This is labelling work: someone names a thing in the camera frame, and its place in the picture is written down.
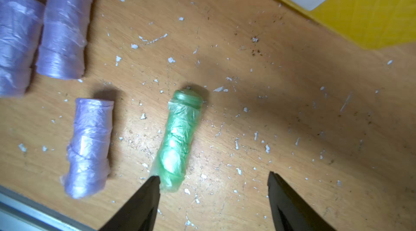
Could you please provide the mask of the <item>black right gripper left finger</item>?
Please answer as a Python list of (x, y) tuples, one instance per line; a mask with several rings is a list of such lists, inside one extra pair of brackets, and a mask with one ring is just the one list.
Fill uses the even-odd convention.
[(150, 177), (105, 223), (102, 231), (152, 231), (160, 200), (160, 177)]

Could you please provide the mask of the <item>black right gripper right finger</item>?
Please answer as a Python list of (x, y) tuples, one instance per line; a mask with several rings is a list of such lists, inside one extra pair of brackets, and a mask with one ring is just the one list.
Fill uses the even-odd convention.
[(278, 174), (269, 173), (268, 196), (277, 231), (335, 231)]

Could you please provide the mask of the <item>green trash bag roll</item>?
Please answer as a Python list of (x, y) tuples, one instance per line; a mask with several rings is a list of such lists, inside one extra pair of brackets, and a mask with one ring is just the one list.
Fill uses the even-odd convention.
[(185, 179), (202, 104), (202, 97), (190, 89), (175, 91), (168, 102), (165, 134), (150, 170), (151, 176), (160, 178), (159, 187), (162, 192), (178, 191)]

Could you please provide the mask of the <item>purple trash bag roll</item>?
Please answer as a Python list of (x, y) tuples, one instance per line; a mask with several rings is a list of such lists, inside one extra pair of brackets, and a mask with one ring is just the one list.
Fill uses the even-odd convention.
[(1, 0), (1, 97), (21, 97), (30, 84), (44, 10), (37, 0)]
[(78, 98), (75, 101), (73, 136), (67, 145), (69, 170), (62, 177), (65, 193), (74, 199), (103, 190), (110, 166), (114, 102)]
[(93, 0), (47, 0), (36, 72), (58, 79), (80, 79)]

